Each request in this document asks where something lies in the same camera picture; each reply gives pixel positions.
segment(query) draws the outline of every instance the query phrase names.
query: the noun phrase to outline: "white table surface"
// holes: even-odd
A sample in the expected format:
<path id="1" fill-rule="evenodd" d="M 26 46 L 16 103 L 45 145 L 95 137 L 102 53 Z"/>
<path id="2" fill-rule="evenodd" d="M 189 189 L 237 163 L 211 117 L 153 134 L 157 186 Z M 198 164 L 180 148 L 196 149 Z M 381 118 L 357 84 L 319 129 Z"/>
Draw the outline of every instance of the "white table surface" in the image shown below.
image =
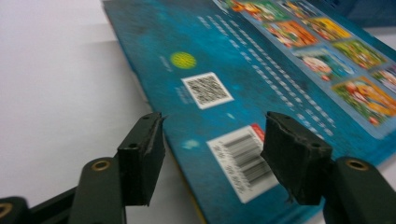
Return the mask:
<path id="1" fill-rule="evenodd" d="M 396 49 L 395 27 L 369 31 Z M 34 206 L 73 188 L 147 113 L 99 0 L 0 1 L 0 198 Z M 394 188 L 395 164 L 380 166 Z M 200 223 L 169 154 L 151 206 L 127 218 Z"/>

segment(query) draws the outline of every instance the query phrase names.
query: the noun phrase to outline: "barcode sticker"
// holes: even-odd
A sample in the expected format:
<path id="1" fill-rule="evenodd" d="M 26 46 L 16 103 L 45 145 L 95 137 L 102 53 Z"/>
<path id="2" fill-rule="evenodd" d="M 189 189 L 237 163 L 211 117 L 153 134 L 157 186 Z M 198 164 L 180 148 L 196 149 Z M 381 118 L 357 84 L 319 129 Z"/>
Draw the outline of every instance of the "barcode sticker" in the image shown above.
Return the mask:
<path id="1" fill-rule="evenodd" d="M 201 109 L 224 104 L 233 100 L 216 74 L 210 72 L 181 79 L 189 90 L 195 103 Z"/>
<path id="2" fill-rule="evenodd" d="M 242 203 L 247 203 L 278 182 L 260 156 L 263 131 L 257 124 L 207 142 Z"/>

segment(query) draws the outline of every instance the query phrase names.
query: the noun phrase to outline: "black plastic part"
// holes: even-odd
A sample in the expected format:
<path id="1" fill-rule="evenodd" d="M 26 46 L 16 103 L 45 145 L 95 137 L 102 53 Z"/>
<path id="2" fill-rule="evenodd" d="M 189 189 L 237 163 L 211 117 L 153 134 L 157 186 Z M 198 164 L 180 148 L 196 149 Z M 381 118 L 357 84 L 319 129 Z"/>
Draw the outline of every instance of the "black plastic part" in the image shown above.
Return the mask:
<path id="1" fill-rule="evenodd" d="M 338 159 L 332 169 L 331 185 L 349 223 L 396 223 L 396 193 L 370 163 L 349 157 Z M 326 192 L 325 198 L 329 201 L 333 195 Z M 329 203 L 328 207 L 331 212 L 325 208 L 323 213 L 326 221 L 334 218 L 332 211 L 339 204 Z"/>
<path id="2" fill-rule="evenodd" d="M 350 224 L 346 210 L 341 203 L 326 201 L 323 207 L 323 217 L 326 224 Z"/>
<path id="3" fill-rule="evenodd" d="M 31 209 L 34 223 L 65 224 L 70 215 L 76 188 L 72 188 Z"/>
<path id="4" fill-rule="evenodd" d="M 117 159 L 101 158 L 84 166 L 68 223 L 126 223 Z"/>
<path id="5" fill-rule="evenodd" d="M 142 117 L 118 148 L 125 205 L 149 205 L 165 149 L 161 113 Z"/>
<path id="6" fill-rule="evenodd" d="M 299 204 L 319 204 L 332 147 L 295 119 L 268 112 L 262 157 Z"/>
<path id="7" fill-rule="evenodd" d="M 0 199 L 0 224 L 31 224 L 27 202 L 20 197 Z"/>

